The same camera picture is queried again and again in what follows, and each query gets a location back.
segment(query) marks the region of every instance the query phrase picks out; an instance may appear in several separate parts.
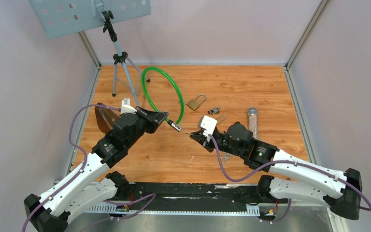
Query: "padlock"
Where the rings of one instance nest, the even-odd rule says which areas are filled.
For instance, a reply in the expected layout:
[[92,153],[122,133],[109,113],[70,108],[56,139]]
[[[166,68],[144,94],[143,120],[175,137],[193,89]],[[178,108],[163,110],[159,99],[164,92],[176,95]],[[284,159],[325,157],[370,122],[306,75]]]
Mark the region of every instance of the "padlock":
[[[204,96],[204,99],[202,101],[200,101],[199,103],[196,101],[199,97],[201,96]],[[194,98],[193,100],[189,101],[187,103],[187,106],[190,107],[190,109],[192,109],[193,111],[197,110],[198,107],[207,99],[207,97],[205,96],[205,94],[200,94],[198,95],[196,98]]]
[[221,117],[217,118],[217,125],[220,124],[222,121],[224,121],[227,118],[227,116],[222,115]]

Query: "test tube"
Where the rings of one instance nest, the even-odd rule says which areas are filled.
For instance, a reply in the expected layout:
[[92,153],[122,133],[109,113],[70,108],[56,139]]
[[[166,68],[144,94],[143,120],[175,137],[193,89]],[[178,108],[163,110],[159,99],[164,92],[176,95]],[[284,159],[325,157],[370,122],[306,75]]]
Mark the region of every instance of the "test tube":
[[256,108],[250,108],[248,110],[248,124],[249,130],[252,132],[255,139],[258,139],[258,110]]

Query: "brass padlock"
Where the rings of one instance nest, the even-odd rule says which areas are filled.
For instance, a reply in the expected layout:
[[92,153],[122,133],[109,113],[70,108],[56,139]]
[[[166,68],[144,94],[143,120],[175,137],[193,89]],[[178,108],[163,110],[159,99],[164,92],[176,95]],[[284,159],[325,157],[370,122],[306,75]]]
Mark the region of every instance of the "brass padlock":
[[[203,96],[204,99],[202,101],[200,101],[199,103],[196,101],[199,97]],[[198,107],[207,99],[207,97],[205,96],[205,94],[200,94],[198,95],[196,98],[194,98],[193,100],[189,101],[187,103],[187,106],[190,107],[190,109],[192,109],[193,111],[197,110]]]

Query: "black clamp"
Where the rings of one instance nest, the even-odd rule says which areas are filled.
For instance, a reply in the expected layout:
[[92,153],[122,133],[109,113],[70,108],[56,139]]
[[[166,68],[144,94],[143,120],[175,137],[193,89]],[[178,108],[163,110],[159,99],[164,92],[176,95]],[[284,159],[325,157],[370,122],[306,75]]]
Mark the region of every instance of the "black clamp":
[[102,12],[104,16],[104,27],[103,27],[103,33],[105,33],[107,30],[109,31],[110,39],[113,42],[117,41],[117,34],[113,29],[113,25],[110,21],[110,19],[114,19],[113,13],[111,11],[103,11]]
[[114,64],[126,62],[127,56],[128,56],[127,52],[122,52],[121,56],[119,56],[118,54],[114,54],[113,55]]

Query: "padlock shackle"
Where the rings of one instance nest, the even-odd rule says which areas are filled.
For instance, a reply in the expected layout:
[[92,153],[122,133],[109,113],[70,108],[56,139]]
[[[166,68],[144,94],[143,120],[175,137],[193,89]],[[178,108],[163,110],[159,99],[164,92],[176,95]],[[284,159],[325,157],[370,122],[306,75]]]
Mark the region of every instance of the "padlock shackle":
[[200,101],[200,104],[203,103],[206,99],[207,99],[207,96],[203,93],[199,94],[196,98],[194,98],[193,100],[197,101],[197,99],[201,96],[204,96],[204,99],[202,101]]
[[222,115],[222,116],[220,116],[219,118],[217,118],[217,119],[216,119],[216,120],[217,120],[217,125],[220,124],[222,121],[224,121],[226,118],[227,118],[226,115]]

